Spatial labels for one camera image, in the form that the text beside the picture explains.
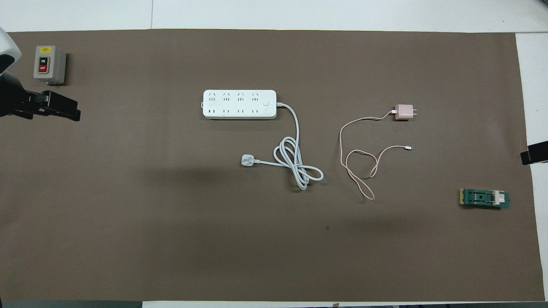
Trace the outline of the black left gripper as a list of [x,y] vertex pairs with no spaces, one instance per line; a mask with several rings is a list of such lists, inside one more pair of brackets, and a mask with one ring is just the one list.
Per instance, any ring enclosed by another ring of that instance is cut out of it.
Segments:
[[51,90],[42,93],[25,90],[14,74],[4,72],[0,77],[0,116],[7,115],[31,120],[34,115],[57,116],[80,121],[81,111],[76,100]]

